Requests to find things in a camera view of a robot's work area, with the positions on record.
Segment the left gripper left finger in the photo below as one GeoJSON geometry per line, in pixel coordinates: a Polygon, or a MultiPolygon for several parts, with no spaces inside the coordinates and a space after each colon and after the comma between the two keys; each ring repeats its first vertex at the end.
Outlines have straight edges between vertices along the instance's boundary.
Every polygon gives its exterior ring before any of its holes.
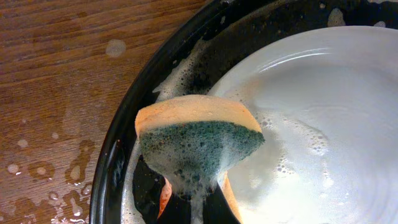
{"type": "Polygon", "coordinates": [[[172,194],[157,224],[191,224],[191,196],[172,194]]]}

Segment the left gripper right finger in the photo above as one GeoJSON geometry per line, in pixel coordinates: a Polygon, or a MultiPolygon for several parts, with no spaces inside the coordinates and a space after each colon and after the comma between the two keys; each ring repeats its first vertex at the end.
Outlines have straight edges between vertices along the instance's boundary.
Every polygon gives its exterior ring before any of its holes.
{"type": "Polygon", "coordinates": [[[206,196],[203,202],[203,223],[240,224],[230,209],[218,184],[216,184],[215,188],[206,196]]]}

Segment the green yellow sponge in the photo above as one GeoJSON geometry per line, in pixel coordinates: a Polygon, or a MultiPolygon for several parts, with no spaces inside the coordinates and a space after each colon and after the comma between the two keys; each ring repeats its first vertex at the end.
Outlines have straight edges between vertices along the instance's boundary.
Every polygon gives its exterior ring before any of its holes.
{"type": "MultiPolygon", "coordinates": [[[[168,180],[171,195],[191,196],[191,223],[203,223],[203,202],[220,186],[219,176],[265,142],[242,103],[207,95],[146,106],[137,113],[135,130],[144,162],[168,180]]],[[[231,196],[221,191],[236,216],[231,196]]]]}

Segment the grey-blue plate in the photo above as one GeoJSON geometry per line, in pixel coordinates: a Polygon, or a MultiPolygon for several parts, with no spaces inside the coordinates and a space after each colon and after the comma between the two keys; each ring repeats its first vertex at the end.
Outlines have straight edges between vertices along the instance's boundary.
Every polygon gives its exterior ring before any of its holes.
{"type": "Polygon", "coordinates": [[[258,50],[210,94],[265,144],[228,171],[243,223],[397,222],[397,31],[317,29],[258,50]]]}

